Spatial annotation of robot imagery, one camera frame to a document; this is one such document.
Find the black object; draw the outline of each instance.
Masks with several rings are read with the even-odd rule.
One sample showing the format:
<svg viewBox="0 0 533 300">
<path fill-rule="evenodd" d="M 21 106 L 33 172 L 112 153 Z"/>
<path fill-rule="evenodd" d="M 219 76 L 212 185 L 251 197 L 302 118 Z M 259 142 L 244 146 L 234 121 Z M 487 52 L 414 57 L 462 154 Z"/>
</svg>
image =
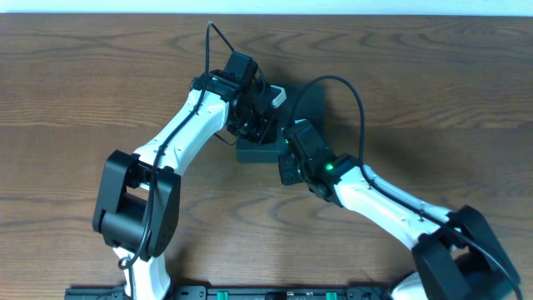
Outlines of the black object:
<svg viewBox="0 0 533 300">
<path fill-rule="evenodd" d="M 281 183 L 306 183 L 317 197 L 342 208 L 334 186 L 359 161 L 348 154 L 335 155 L 309 120 L 298 122 L 283 133 L 289 151 L 279 156 Z"/>
<path fill-rule="evenodd" d="M 296 96 L 296 100 L 294 101 L 294 104 L 292 105 L 291 113 L 289 114 L 287 127 L 290 127 L 291 125 L 295 124 L 296 120 L 298 118 L 307 118 L 306 115 L 304 116 L 297 116 L 296 110 L 299 108 L 299 103 L 303 99 L 303 96 L 306 96 L 306 102 L 309 99 L 309 92 L 311 91 L 311 88 L 314 87 L 317 83 L 319 83 L 322 80 L 335 80 L 339 83 L 344 84 L 348 88 L 350 88 L 350 91 L 353 93 L 353 96 L 356 98 L 357 106 L 359 107 L 359 117 L 361 122 L 360 127 L 360 135 L 359 135 L 359 162 L 362 165 L 363 164 L 363 153 L 364 153 L 364 146 L 365 146 L 365 108 L 363 107 L 363 101 L 361 100 L 361 97 L 359 97 L 359 93 L 357 92 L 356 88 L 351 85 L 350 82 L 348 82 L 346 79 L 342 77 L 338 77 L 335 75 L 325 75 L 320 76 L 315 79 L 313 79 L 311 82 L 306 84 L 305 87 L 299 92 Z"/>
<path fill-rule="evenodd" d="M 129 299 L 120 291 L 123 287 L 68 288 L 65 300 L 118 300 Z M 166 300 L 388 300 L 382 286 L 351 286 L 349 288 L 254 288 L 177 286 Z"/>
<path fill-rule="evenodd" d="M 257 69 L 251 57 L 234 51 L 223 71 L 194 78 L 191 89 L 201 90 L 207 80 L 206 90 L 230 103 L 227 131 L 251 144 L 264 145 L 276 141 L 278 117 L 271 102 L 280 91 L 254 80 Z"/>
<path fill-rule="evenodd" d="M 511 275 L 515 283 L 520 277 L 485 218 L 474 208 L 465 206 L 448 216 L 449 224 L 491 254 Z M 448 252 L 453 244 L 467 246 L 440 229 L 420 238 L 412 249 L 416 268 L 429 299 L 502 299 L 512 291 L 506 275 L 490 259 L 473 248 L 455 261 Z"/>
<path fill-rule="evenodd" d="M 134 253 L 141 243 L 146 223 L 147 202 L 127 192 L 149 183 L 152 166 L 138 156 L 116 150 L 103 169 L 92 228 L 101 233 L 106 245 Z M 181 177 L 171 167 L 157 169 L 157 188 L 152 211 L 151 237 L 140 258 L 158 257 L 167 248 L 177 226 Z"/>
<path fill-rule="evenodd" d="M 258 145 L 244 139 L 237 140 L 237 160 L 242 163 L 277 163 L 278 157 L 287 153 L 288 145 L 283 137 L 283 124 L 288 123 L 296 96 L 304 88 L 301 84 L 276 84 L 285 88 L 286 100 L 274 112 L 274 118 L 278 120 L 276 125 L 276 139 L 272 143 Z M 324 135 L 325 119 L 325 94 L 324 87 L 314 86 L 306 93 L 306 105 L 298 106 L 295 116 L 305 116 L 310 120 L 321 136 Z"/>
</svg>

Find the black cable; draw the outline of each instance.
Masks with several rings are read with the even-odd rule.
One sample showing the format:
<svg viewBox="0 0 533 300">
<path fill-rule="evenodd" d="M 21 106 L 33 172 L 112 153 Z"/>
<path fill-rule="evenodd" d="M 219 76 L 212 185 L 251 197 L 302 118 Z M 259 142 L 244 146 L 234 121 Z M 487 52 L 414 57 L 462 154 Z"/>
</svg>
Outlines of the black cable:
<svg viewBox="0 0 533 300">
<path fill-rule="evenodd" d="M 130 279 L 130 298 L 131 300 L 133 300 L 135 298 L 135 282 L 133 281 L 133 267 L 130 267 L 128 270 L 127 270 L 127 276 L 129 277 Z"/>
<path fill-rule="evenodd" d="M 259 140 L 259 143 L 257 145 L 262 145 L 263 143 L 263 138 L 265 138 L 265 136 L 267 135 L 268 133 L 268 128 L 270 128 L 270 126 L 272 125 L 272 121 L 274 121 L 274 116 L 272 116 L 270 118 L 270 121 L 268 122 L 268 125 L 266 125 L 266 129 L 265 129 L 265 132 L 263 133 L 263 135 L 261 136 L 261 139 Z"/>
<path fill-rule="evenodd" d="M 459 238 L 461 241 L 463 241 L 464 243 L 468 244 L 470 247 L 472 247 L 472 248 L 476 249 L 477 251 L 479 251 L 480 253 L 482 253 L 486 258 L 490 259 L 504 273 L 504 275 L 507 278 L 507 281 L 509 281 L 509 284 L 512 286 L 513 290 L 515 291 L 516 298 L 518 300 L 522 300 L 523 299 L 522 291 L 520 290 L 520 287 L 518 286 L 518 284 L 513 280 L 513 278 L 511 277 L 509 272 L 505 269 L 505 267 L 502 266 L 501 263 L 493 255 L 491 255 L 488 251 L 486 251 L 483 247 L 481 247 L 479 244 L 477 244 L 473 240 L 469 239 L 467 236 L 465 236 L 461 232 L 458 232 L 453 227 L 449 226 L 448 224 L 442 222 L 441 220 L 437 219 L 436 217 L 434 217 L 434 216 L 430 215 L 429 213 L 425 212 L 424 210 L 418 209 L 416 207 L 412 207 L 411 205 L 407 204 L 406 202 L 402 202 L 402 200 L 396 198 L 395 196 L 391 195 L 387 191 L 381 189 L 377 185 L 376 181 L 374 181 L 373 179 L 370 179 L 368 177 L 368 175 L 366 174 L 365 168 L 364 168 L 365 164 L 363 163 L 363 149 L 364 149 L 364 144 L 365 144 L 365 108 L 363 107 L 363 103 L 362 103 L 361 97 L 359 97 L 359 93 L 357 92 L 357 90 L 346 79 L 344 79 L 342 77 L 338 77 L 338 76 L 326 75 L 326 76 L 320 76 L 319 78 L 309 82 L 301 90 L 300 94 L 298 94 L 298 97 L 296 98 L 296 101 L 294 102 L 294 105 L 292 107 L 291 114 L 289 115 L 289 123 L 290 124 L 287 124 L 287 125 L 292 125 L 295 122 L 294 113 L 296 111 L 296 107 L 297 107 L 298 103 L 300 102 L 301 97 L 303 96 L 303 94 L 312 85 L 314 85 L 315 83 L 317 83 L 317 82 L 319 82 L 321 80 L 324 80 L 324 79 L 333 79 L 333 80 L 337 80 L 337 81 L 339 81 L 341 83 L 344 83 L 346 86 L 348 86 L 350 88 L 350 90 L 353 92 L 353 95 L 355 96 L 355 98 L 357 100 L 357 105 L 359 106 L 359 115 L 360 115 L 360 119 L 361 119 L 360 137 L 359 137 L 359 163 L 360 163 L 359 167 L 361 169 L 361 173 L 362 173 L 363 177 L 370 184 L 370 186 L 372 188 L 375 188 L 375 190 L 377 190 L 379 193 L 383 194 L 385 197 L 390 198 L 390 200 L 394 201 L 395 203 L 398 203 L 398 204 L 402 205 L 404 208 L 407 208 L 407 209 L 411 210 L 412 212 L 418 214 L 419 216 L 421 216 L 421 218 L 425 218 L 425 219 L 429 220 L 430 222 L 433 222 L 434 224 L 439 225 L 441 228 L 444 228 L 450 234 L 456 236 L 456 238 Z"/>
<path fill-rule="evenodd" d="M 361 97 L 359 97 L 359 93 L 357 92 L 357 90 L 346 79 L 344 79 L 342 77 L 335 76 L 335 75 L 325 75 L 325 76 L 320 76 L 320 77 L 314 79 L 313 81 L 309 82 L 300 91 L 300 93 L 296 97 L 296 100 L 294 101 L 294 104 L 292 105 L 291 114 L 289 115 L 289 118 L 288 118 L 289 124 L 287 124 L 286 127 L 287 128 L 290 127 L 296 121 L 294 119 L 294 113 L 296 112 L 298 104 L 301 101 L 301 97 L 307 92 L 307 90 L 310 87 L 315 85 L 315 83 L 318 83 L 319 81 L 324 80 L 324 79 L 333 79 L 333 80 L 337 80 L 338 82 L 344 83 L 347 87 L 350 88 L 350 90 L 354 94 L 354 96 L 356 96 L 357 105 L 359 106 L 359 116 L 360 116 L 360 119 L 361 119 L 360 120 L 361 121 L 361 134 L 359 136 L 359 161 L 361 162 L 361 165 L 362 165 L 362 162 L 363 162 L 363 149 L 365 147 L 365 108 L 363 107 L 363 101 L 361 100 Z"/>
<path fill-rule="evenodd" d="M 218 133 L 215 133 L 213 134 L 215 137 L 217 137 L 219 140 L 223 141 L 225 144 L 227 145 L 230 145 L 230 146 L 233 146 L 237 143 L 237 140 L 239 139 L 239 137 L 235 140 L 235 142 L 232 142 L 232 143 L 229 143 L 227 140 L 224 139 L 224 137 L 221 137 L 220 135 L 218 135 Z"/>
<path fill-rule="evenodd" d="M 150 227 L 152 225 L 152 213 L 153 213 L 153 201 L 154 201 L 153 198 L 154 198 L 154 192 L 155 192 L 156 184 L 157 184 L 156 177 L 157 177 L 157 166 L 159 166 L 159 161 L 161 160 L 162 154 L 164 153 L 165 148 L 168 146 L 168 143 L 174 138 L 174 136 L 176 136 L 176 134 L 183 128 L 183 126 L 185 126 L 185 124 L 187 124 L 187 122 L 189 122 L 189 120 L 195 114 L 197 114 L 198 109 L 200 109 L 200 106 L 202 105 L 203 97 L 204 97 L 204 95 L 206 93 L 207 81 L 209 80 L 209 29 L 211 27 L 213 27 L 213 29 L 215 29 L 215 31 L 222 38 L 222 40 L 224 40 L 224 42 L 232 50 L 232 52 L 234 51 L 233 46 L 227 41 L 226 37 L 224 37 L 224 35 L 220 32 L 220 30 L 218 30 L 217 26 L 215 26 L 215 24 L 213 24 L 212 22 L 208 22 L 207 23 L 207 30 L 206 30 L 206 64 L 205 64 L 205 72 L 204 72 L 204 81 L 203 81 L 203 84 L 202 84 L 202 91 L 200 92 L 200 97 L 198 98 L 198 102 L 193 107 L 191 112 L 183 119 L 183 121 L 179 125 L 177 125 L 176 128 L 174 128 L 174 130 L 163 141 L 161 146 L 159 146 L 159 148 L 157 150 L 157 153 L 156 153 L 156 157 L 155 157 L 153 165 L 152 165 L 152 170 L 151 170 L 150 187 L 148 189 L 148 200 L 147 200 L 147 208 L 146 208 L 147 213 L 144 216 L 144 218 L 146 219 L 146 223 L 145 223 L 145 226 L 144 226 L 144 230 L 142 232 L 141 243 L 139 245 L 138 250 L 133 255 L 133 257 L 131 257 L 131 258 L 130 257 L 122 257 L 118 261 L 118 267 L 121 270 L 128 269 L 130 274 L 132 274 L 132 266 L 133 266 L 133 264 L 135 263 L 136 260 L 138 260 L 138 258 L 141 255 L 142 251 L 145 250 L 145 248 L 147 247 L 148 241 L 149 241 L 149 237 L 151 235 Z M 132 281 L 130 281 L 130 286 L 132 288 L 131 299 L 134 300 L 135 299 L 135 294 L 133 293 L 134 292 L 133 291 L 134 288 L 133 288 Z"/>
</svg>

